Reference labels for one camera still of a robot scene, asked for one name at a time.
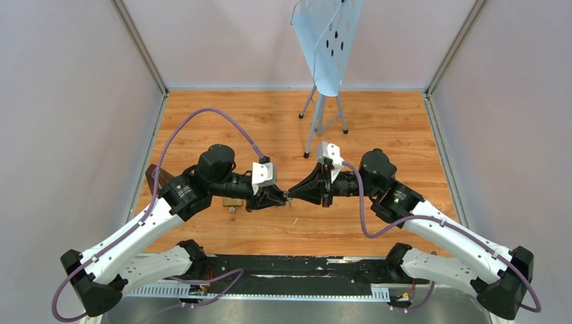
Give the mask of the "large brass padlock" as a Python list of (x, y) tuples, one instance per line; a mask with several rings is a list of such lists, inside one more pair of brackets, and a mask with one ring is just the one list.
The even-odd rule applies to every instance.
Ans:
[(222, 205), (224, 207), (241, 207), (244, 204), (244, 200), (240, 198), (229, 198), (224, 197), (222, 200)]

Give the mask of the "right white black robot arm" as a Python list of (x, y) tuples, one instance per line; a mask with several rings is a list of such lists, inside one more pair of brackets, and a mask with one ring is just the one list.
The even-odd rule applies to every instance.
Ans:
[(366, 152), (354, 167), (329, 143), (319, 152), (310, 175), (287, 195), (322, 207), (331, 206), (336, 196), (356, 196), (361, 204), (370, 201), (388, 230), (407, 230), (448, 252), (446, 257), (436, 256), (398, 243), (387, 254), (389, 279), (435, 281), (474, 297), (497, 317), (514, 320), (524, 308), (525, 295), (534, 293), (534, 254), (523, 246), (509, 248), (475, 234), (396, 175), (396, 166), (379, 148)]

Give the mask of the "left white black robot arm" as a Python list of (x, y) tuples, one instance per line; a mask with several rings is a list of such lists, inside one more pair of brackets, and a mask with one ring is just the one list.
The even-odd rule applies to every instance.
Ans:
[(223, 144), (209, 147), (197, 164), (179, 176), (151, 165), (147, 176), (154, 192), (152, 202), (99, 244), (61, 255), (60, 262), (85, 314), (102, 315), (125, 294), (164, 277), (202, 277), (207, 262), (193, 240), (155, 257), (139, 261), (135, 257), (163, 234), (209, 208), (213, 197), (243, 200), (249, 212), (287, 204), (285, 193), (276, 185), (276, 171), (269, 157), (254, 162), (244, 174), (234, 169), (235, 152)]

